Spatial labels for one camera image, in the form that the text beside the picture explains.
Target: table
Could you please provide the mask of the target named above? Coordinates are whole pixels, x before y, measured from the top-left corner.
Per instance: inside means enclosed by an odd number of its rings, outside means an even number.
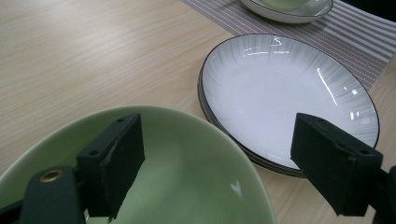
[[[163,105],[204,118],[197,78],[232,37],[178,0],[0,2],[0,174],[67,123],[120,105]],[[396,164],[396,56],[369,90],[383,169]],[[257,167],[278,223],[371,223],[337,217],[306,179]]]

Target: striped cloth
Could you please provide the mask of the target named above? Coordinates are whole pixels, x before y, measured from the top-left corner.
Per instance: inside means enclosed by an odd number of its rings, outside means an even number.
[[[317,21],[287,24],[265,19],[239,0],[181,0],[234,35],[290,37],[334,57],[368,90],[396,52],[396,22],[339,0]]]

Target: plate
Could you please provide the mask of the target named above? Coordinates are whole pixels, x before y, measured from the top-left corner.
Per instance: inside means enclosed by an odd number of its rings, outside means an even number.
[[[33,146],[0,178],[0,208],[22,198],[32,174],[74,166],[97,134],[132,113],[142,116],[146,160],[112,223],[276,223],[255,168],[232,139],[204,119],[152,105],[89,115]]]
[[[207,119],[259,165],[303,177],[290,159],[298,112],[324,118],[370,147],[379,135],[375,106],[339,62],[278,35],[240,35],[206,57],[198,92]]]
[[[261,0],[241,0],[253,12],[273,21],[306,23],[318,20],[332,10],[332,0],[309,0],[293,11],[271,9]]]

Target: placemat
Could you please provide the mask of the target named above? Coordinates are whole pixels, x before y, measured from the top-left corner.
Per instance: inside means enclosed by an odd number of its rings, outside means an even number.
[[[396,22],[339,0],[325,17],[303,24],[265,19],[239,0],[181,1],[234,35],[282,35],[320,49],[345,66],[366,90],[396,52]]]

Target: striped placemat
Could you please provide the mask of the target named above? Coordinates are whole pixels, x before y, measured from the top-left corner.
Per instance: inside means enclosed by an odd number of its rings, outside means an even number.
[[[317,21],[287,24],[265,19],[239,0],[181,0],[234,35],[283,35],[334,57],[366,90],[396,52],[396,22],[334,0],[332,10]]]

